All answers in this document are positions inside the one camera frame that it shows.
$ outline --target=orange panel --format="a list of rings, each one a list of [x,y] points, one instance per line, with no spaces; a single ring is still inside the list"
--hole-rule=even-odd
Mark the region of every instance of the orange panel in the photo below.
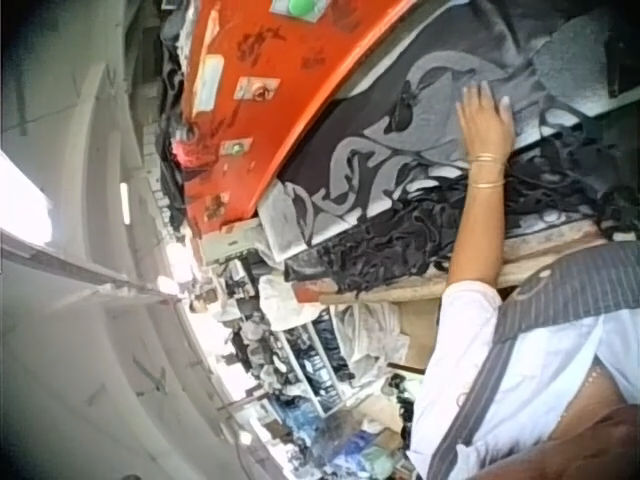
[[[253,216],[287,154],[336,87],[415,3],[329,1],[312,23],[271,13],[271,0],[201,0],[182,99],[195,138],[177,145],[176,153],[185,165],[209,166],[186,185],[189,218],[202,234]],[[201,72],[198,79],[205,65],[209,75]],[[211,77],[220,69],[216,83]],[[250,84],[248,99],[235,100],[243,77],[262,80]],[[216,88],[215,103],[205,101],[213,108],[194,113],[194,101],[203,108],[197,99],[212,97]]]

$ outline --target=woman's right hand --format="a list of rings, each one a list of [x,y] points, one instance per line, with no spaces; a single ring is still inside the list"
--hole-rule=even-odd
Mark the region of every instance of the woman's right hand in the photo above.
[[[503,97],[496,106],[489,84],[482,82],[480,87],[463,89],[462,102],[456,104],[456,109],[469,162],[492,158],[506,163],[515,143],[509,98]]]

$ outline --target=green button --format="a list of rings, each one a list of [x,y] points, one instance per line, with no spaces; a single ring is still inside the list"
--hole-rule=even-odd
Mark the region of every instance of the green button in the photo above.
[[[233,147],[231,147],[231,154],[232,155],[242,155],[244,153],[244,145],[241,143],[236,143],[235,145],[233,145]]]
[[[289,13],[295,17],[306,17],[313,13],[315,0],[289,0]]]

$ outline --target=woman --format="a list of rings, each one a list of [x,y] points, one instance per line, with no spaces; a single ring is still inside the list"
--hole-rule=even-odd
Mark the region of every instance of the woman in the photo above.
[[[486,83],[457,109],[468,190],[409,457],[436,480],[626,478],[638,460],[640,246],[565,256],[502,304],[511,109]]]

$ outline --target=gray pinstripe vest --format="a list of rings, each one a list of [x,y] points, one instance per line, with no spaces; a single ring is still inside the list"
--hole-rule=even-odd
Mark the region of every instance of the gray pinstripe vest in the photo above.
[[[562,257],[529,277],[500,307],[493,346],[449,430],[427,480],[449,477],[456,445],[471,445],[504,377],[518,335],[640,308],[640,242],[616,242]]]

